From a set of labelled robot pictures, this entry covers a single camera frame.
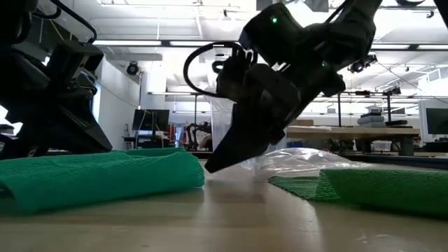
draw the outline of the workbench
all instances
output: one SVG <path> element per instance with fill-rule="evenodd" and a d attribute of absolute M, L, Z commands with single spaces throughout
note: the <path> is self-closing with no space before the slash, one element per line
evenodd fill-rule
<path fill-rule="evenodd" d="M 413 137 L 420 135 L 420 129 L 410 128 L 364 128 L 364 127 L 301 127 L 289 126 L 287 137 L 292 141 L 303 139 L 359 140 L 364 153 L 371 153 L 370 144 L 375 140 L 397 140 L 400 155 L 413 156 Z"/>
<path fill-rule="evenodd" d="M 1 252 L 446 251 L 448 223 L 308 202 L 232 167 L 203 189 L 0 216 Z"/>

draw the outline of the ceiling beam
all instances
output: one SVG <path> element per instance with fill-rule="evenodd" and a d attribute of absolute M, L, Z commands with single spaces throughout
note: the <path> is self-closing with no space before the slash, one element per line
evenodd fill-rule
<path fill-rule="evenodd" d="M 108 60 L 121 60 L 121 61 L 162 61 L 163 56 L 160 53 L 127 53 L 124 55 L 112 55 L 106 53 Z"/>

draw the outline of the green mesh fabric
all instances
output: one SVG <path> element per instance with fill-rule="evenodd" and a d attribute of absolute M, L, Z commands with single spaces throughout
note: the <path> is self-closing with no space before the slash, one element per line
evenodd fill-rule
<path fill-rule="evenodd" d="M 27 213 L 203 185 L 200 163 L 182 148 L 0 161 L 0 188 Z"/>
<path fill-rule="evenodd" d="M 307 200 L 448 216 L 448 172 L 444 171 L 327 169 L 318 178 L 275 176 L 269 182 Z"/>

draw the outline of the plastic bag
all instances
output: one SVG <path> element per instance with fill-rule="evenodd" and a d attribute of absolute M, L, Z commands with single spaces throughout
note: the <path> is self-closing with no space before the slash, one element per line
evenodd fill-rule
<path fill-rule="evenodd" d="M 255 157 L 246 164 L 258 180 L 273 176 L 318 176 L 321 169 L 366 168 L 370 164 L 353 162 L 338 155 L 312 148 L 285 148 Z"/>

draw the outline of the monitor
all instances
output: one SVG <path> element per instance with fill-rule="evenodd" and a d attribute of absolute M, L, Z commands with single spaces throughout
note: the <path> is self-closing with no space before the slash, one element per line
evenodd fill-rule
<path fill-rule="evenodd" d="M 134 121 L 132 122 L 132 130 L 168 131 L 168 119 L 168 109 L 136 109 L 134 112 Z"/>
<path fill-rule="evenodd" d="M 428 134 L 448 134 L 448 108 L 427 108 Z"/>

